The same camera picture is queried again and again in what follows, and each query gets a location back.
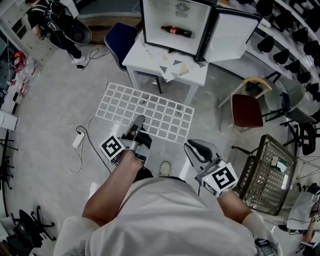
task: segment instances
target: wooden chair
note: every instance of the wooden chair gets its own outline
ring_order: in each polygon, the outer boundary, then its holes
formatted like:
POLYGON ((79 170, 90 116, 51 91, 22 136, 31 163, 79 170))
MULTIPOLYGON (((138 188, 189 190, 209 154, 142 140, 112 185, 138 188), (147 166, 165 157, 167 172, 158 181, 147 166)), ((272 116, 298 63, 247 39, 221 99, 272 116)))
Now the wooden chair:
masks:
POLYGON ((231 124, 230 127, 235 125, 242 128, 256 128, 264 125, 258 99, 272 90, 270 83, 271 81, 265 78, 249 77, 243 80, 241 84, 218 105, 217 108, 220 109, 230 99, 233 119, 233 124, 231 124), (258 82, 264 85, 265 89, 256 97, 236 94, 248 82, 258 82))

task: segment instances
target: shoe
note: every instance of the shoe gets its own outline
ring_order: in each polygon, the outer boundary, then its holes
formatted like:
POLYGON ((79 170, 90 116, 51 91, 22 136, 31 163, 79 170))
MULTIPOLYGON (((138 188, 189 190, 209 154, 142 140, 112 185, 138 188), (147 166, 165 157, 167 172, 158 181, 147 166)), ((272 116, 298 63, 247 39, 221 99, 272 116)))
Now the shoe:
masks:
POLYGON ((169 177, 171 174, 171 167, 168 161, 164 161, 160 166, 160 177, 169 177))
POLYGON ((85 60, 86 60, 86 57, 82 55, 81 58, 74 58, 72 60, 72 63, 75 65, 78 65, 79 63, 84 62, 85 60))

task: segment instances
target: white table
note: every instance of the white table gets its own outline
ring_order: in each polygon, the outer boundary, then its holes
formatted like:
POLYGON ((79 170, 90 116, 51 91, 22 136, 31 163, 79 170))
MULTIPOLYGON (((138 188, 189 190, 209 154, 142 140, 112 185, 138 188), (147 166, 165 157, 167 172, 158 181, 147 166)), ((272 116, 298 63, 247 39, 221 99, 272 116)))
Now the white table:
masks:
MULTIPOLYGON (((150 58, 140 40, 135 41, 129 53, 123 60, 122 65, 126 66, 132 85, 137 90, 141 90, 137 80, 138 71, 161 76, 159 65, 150 58)), ((205 85, 207 72, 208 66, 190 70, 189 73, 174 79, 175 81, 190 85, 189 92, 183 102, 184 105, 190 105, 198 87, 205 85)))

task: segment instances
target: white t-shirt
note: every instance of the white t-shirt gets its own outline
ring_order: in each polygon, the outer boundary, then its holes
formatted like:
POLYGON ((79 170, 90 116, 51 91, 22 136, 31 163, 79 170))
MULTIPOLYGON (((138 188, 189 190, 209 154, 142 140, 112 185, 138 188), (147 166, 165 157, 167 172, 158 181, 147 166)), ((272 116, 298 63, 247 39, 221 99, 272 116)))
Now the white t-shirt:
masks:
POLYGON ((53 256, 255 256, 254 234, 279 243, 257 213, 242 225, 212 211, 190 185, 171 178, 134 183, 117 217, 99 227, 83 217, 62 226, 53 256))

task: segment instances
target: person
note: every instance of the person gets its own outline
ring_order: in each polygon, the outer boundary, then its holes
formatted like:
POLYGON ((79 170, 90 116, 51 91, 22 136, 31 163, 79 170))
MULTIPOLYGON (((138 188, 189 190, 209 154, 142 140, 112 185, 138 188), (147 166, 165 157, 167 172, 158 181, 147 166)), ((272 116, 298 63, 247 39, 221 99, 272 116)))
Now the person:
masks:
POLYGON ((43 40, 47 36, 51 43, 63 50, 66 50, 68 54, 73 57, 72 63, 75 65, 86 60, 86 57, 82 55, 81 51, 72 41, 65 37, 61 30, 53 31, 48 28, 44 16, 44 10, 46 10, 50 5, 49 0, 25 0, 25 4, 32 7, 28 15, 28 21, 33 33, 39 40, 43 40))
POLYGON ((190 185, 170 172, 165 161, 160 177, 153 177, 133 151, 122 151, 82 216, 64 221, 53 256, 263 255, 256 238, 267 239, 283 255, 261 215, 232 190, 209 210, 190 185))

